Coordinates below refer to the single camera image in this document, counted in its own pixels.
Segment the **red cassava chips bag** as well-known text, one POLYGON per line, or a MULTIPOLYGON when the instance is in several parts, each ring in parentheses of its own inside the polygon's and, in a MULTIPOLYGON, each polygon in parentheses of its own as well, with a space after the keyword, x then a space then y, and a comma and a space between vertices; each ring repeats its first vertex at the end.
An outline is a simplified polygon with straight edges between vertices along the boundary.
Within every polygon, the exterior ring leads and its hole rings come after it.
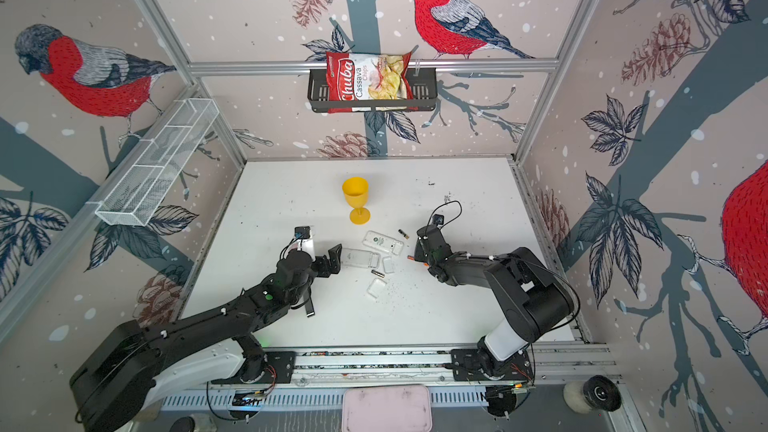
POLYGON ((406 78, 412 53, 374 55, 326 53, 326 84, 331 102, 392 101, 413 98, 406 78))

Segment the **black wall basket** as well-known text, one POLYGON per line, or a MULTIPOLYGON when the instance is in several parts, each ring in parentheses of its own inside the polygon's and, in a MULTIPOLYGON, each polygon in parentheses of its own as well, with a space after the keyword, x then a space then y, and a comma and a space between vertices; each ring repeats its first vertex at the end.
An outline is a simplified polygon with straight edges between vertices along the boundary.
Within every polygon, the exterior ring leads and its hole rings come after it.
POLYGON ((437 75, 427 68, 387 77, 371 73, 369 78, 312 70, 307 99, 316 113, 432 111, 437 105, 437 75))

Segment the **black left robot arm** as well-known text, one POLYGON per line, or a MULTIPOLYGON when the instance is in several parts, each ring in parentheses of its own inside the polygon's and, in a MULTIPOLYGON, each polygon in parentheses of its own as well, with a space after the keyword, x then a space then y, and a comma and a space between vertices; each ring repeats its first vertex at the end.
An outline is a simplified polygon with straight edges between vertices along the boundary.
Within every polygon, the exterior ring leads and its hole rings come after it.
POLYGON ((342 250, 336 245, 313 257, 293 249, 278 260, 274 273, 225 304, 164 324, 118 325, 70 378, 76 422, 87 431, 119 429, 145 406, 175 393, 162 381, 163 372, 226 340, 241 349, 232 376, 259 378, 263 349, 254 332, 303 306, 316 278, 339 273, 342 250))

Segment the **white air conditioner remote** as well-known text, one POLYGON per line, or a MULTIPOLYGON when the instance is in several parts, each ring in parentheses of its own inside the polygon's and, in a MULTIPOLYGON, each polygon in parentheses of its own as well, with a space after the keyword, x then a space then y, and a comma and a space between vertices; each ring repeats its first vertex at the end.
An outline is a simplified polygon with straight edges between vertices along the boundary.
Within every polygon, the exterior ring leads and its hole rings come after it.
POLYGON ((394 256, 399 256, 404 249, 404 243, 402 241, 375 231, 368 231, 364 236, 362 243, 366 247, 394 256))

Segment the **white battery cover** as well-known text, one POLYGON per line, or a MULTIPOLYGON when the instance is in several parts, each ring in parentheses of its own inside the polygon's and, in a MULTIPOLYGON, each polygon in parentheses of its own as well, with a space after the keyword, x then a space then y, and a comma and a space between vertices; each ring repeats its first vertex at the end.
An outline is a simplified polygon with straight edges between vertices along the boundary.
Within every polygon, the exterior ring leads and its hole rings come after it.
POLYGON ((366 290, 366 294, 368 297, 372 298, 373 300, 377 300, 386 291, 386 288, 387 288, 387 282, 381 278, 375 277, 370 283, 370 285, 368 286, 366 290))

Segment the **pink tray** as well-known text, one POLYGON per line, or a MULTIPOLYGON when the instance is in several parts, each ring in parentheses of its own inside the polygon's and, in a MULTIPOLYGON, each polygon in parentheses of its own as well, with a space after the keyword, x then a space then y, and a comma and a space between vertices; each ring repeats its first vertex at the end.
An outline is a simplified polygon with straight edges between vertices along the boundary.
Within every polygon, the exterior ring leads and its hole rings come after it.
POLYGON ((424 385, 351 388, 343 396, 341 430, 431 431, 429 389, 424 385))

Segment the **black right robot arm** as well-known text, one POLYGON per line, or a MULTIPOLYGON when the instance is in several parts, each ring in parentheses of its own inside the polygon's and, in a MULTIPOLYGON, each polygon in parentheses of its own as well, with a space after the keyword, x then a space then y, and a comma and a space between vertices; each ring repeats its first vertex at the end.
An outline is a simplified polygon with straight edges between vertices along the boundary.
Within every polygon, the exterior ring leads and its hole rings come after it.
POLYGON ((493 292, 504 319, 477 345, 479 367, 490 377, 501 375, 514 354, 577 313, 574 294, 526 247, 494 256, 455 252, 433 224, 419 229, 417 238, 416 259, 439 282, 493 292))

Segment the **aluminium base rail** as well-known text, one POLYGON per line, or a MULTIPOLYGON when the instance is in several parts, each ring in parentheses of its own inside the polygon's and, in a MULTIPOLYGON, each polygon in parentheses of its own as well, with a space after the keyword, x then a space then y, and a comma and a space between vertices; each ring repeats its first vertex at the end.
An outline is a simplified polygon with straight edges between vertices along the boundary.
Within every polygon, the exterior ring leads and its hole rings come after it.
POLYGON ((533 386, 585 380, 594 375, 620 376, 604 345, 540 342, 514 354, 494 372, 482 370, 474 348, 300 348, 269 349, 246 359, 231 346, 196 353, 151 379, 151 393, 161 397, 207 383, 235 387, 357 387, 382 384, 425 385, 500 383, 533 386))

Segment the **white tape roll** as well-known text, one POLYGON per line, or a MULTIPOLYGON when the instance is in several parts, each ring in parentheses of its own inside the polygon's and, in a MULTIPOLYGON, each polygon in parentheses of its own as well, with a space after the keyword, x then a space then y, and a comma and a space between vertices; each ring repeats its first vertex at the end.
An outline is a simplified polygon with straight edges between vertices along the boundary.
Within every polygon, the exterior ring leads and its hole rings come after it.
POLYGON ((615 412, 622 406, 619 388, 609 378, 595 375, 586 381, 568 382, 563 388, 566 405, 577 414, 593 410, 615 412))

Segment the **yellow plastic goblet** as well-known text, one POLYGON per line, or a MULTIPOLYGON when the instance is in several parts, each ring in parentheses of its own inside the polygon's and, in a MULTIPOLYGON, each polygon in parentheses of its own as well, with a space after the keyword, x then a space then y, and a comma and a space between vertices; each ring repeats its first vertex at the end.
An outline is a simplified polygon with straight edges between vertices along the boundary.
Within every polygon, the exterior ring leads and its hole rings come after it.
POLYGON ((345 201, 352 208, 349 219, 355 225, 366 224, 371 217, 366 208, 368 202, 368 182, 362 177, 352 177, 342 184, 345 201))

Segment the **small remote battery cover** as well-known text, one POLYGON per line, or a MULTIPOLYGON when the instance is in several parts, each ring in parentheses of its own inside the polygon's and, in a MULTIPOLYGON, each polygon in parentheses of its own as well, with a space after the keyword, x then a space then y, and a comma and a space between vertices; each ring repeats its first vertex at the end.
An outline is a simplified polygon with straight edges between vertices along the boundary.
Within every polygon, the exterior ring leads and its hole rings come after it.
POLYGON ((382 267, 385 274, 393 274, 395 272, 394 260, 391 257, 384 257, 382 259, 382 267))

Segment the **pink handled knife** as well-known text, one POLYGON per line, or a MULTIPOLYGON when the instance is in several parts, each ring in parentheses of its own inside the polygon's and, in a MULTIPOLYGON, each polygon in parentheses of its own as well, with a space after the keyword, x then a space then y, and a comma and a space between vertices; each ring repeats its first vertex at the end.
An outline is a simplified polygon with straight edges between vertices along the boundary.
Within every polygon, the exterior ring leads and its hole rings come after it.
POLYGON ((311 318, 315 315, 315 308, 311 298, 307 299, 304 308, 307 318, 311 318))

